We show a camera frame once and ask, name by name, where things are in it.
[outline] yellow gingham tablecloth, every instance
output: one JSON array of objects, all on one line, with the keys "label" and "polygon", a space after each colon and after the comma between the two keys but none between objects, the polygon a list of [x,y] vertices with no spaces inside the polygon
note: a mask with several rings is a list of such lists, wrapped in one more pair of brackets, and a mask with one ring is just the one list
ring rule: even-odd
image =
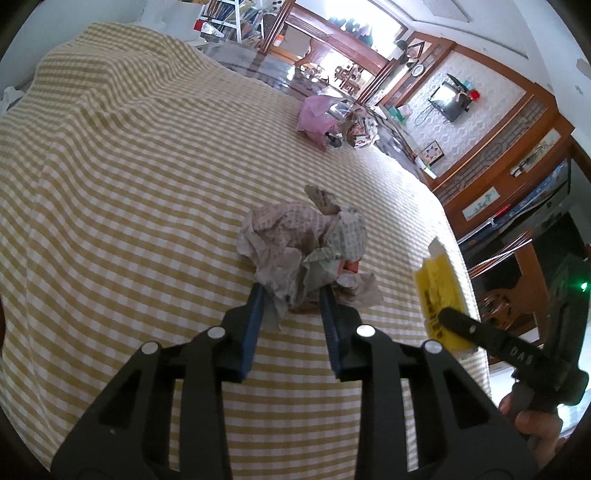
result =
[{"label": "yellow gingham tablecloth", "polygon": [[[310,203],[307,183],[365,215],[361,267],[384,295],[365,322],[401,342],[426,339],[413,271],[435,237],[477,315],[438,200],[376,148],[320,152],[294,131],[299,107],[180,41],[95,24],[49,53],[0,119],[0,402],[46,466],[142,343],[187,342],[246,301],[243,217]],[[483,352],[463,364],[488,390]],[[360,388],[334,379],[319,316],[262,333],[247,381],[223,393],[236,479],[352,478]],[[415,465],[411,412],[407,424]]]}]

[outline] human hand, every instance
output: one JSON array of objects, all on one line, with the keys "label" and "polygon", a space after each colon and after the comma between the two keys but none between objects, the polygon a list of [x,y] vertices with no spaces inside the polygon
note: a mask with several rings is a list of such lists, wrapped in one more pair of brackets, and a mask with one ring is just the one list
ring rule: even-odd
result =
[{"label": "human hand", "polygon": [[[499,404],[503,415],[511,411],[511,394],[507,395]],[[556,413],[542,413],[540,411],[522,411],[515,419],[515,428],[526,435],[539,438],[534,447],[534,456],[540,468],[543,468],[556,455],[562,446],[560,430],[562,419]]]}]

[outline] yellow paper package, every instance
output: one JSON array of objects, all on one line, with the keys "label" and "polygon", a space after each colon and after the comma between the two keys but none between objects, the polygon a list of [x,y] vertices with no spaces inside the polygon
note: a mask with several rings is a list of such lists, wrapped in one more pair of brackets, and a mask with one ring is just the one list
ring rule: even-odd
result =
[{"label": "yellow paper package", "polygon": [[437,316],[445,307],[468,314],[466,300],[447,252],[438,239],[429,245],[429,254],[423,266],[414,274],[427,334],[456,358],[465,358],[476,351],[476,346],[444,328]]}]

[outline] bright window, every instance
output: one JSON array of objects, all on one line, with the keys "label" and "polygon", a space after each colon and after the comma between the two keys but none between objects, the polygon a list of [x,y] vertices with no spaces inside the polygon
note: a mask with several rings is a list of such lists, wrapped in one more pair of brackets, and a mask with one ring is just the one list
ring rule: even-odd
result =
[{"label": "bright window", "polygon": [[387,59],[391,57],[394,41],[402,30],[399,22],[368,0],[298,0],[297,3],[327,20],[331,17],[354,18],[361,26],[371,25],[373,48]]}]

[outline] television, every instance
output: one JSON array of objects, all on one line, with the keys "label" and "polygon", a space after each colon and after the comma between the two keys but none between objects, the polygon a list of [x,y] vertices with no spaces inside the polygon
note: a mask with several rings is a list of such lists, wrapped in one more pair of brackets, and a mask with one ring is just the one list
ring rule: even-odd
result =
[{"label": "television", "polygon": [[468,105],[472,100],[465,92],[454,87],[450,83],[443,82],[441,86],[429,97],[429,102],[439,110],[445,118],[453,122],[462,112],[468,111]]}]

